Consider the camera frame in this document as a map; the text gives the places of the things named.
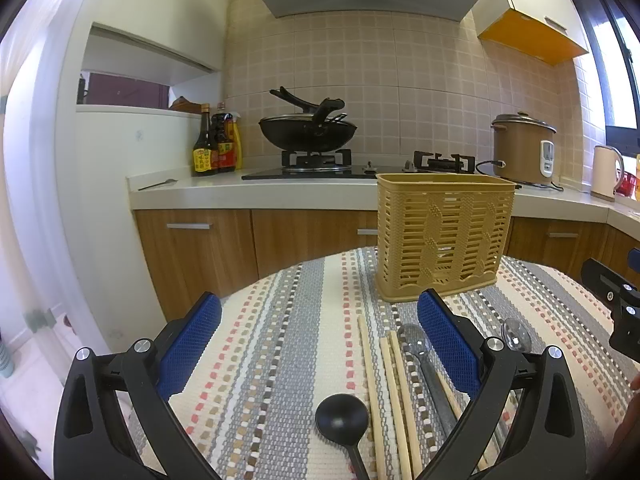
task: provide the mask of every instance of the electric kettle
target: electric kettle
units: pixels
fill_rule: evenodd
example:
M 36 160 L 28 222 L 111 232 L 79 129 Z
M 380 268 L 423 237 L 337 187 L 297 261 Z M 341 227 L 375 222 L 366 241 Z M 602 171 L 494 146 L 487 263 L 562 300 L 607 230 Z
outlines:
M 593 178 L 591 194 L 613 202 L 614 193 L 622 185 L 625 177 L 625 161 L 622 154 L 612 146 L 596 146 L 593 149 Z

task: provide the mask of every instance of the white countertop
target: white countertop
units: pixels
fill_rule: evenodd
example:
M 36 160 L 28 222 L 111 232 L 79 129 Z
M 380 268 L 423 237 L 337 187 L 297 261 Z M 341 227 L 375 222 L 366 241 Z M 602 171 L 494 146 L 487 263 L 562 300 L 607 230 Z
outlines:
M 378 209 L 375 179 L 242 180 L 243 174 L 255 171 L 181 178 L 170 184 L 132 191 L 130 206 L 134 210 Z M 556 191 L 523 187 L 516 191 L 513 216 L 607 223 L 640 240 L 640 213 L 637 210 L 569 188 Z

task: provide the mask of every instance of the upper cabinet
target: upper cabinet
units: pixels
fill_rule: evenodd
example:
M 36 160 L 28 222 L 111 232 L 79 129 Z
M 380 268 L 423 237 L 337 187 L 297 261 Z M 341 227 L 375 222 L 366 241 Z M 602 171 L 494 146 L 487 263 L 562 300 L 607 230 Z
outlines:
M 94 22 L 221 70 L 227 4 L 228 0 L 102 0 Z
M 478 0 L 478 36 L 555 65 L 588 53 L 572 0 Z

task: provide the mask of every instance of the window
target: window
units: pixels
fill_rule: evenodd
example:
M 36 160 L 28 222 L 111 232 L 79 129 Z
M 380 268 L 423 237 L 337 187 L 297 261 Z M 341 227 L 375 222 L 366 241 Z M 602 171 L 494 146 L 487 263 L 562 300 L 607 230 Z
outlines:
M 614 0 L 574 0 L 600 79 L 607 144 L 640 153 L 640 42 Z

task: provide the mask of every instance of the black wok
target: black wok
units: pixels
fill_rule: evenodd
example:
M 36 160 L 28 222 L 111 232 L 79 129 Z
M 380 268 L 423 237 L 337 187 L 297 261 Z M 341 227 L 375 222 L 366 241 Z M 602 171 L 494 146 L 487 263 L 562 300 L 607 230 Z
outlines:
M 357 126 L 345 121 L 345 115 L 329 118 L 331 112 L 342 110 L 341 99 L 325 99 L 319 105 L 295 97 L 284 87 L 271 94 L 302 108 L 301 114 L 286 114 L 260 120 L 260 129 L 267 140 L 288 152 L 334 152 L 351 140 Z

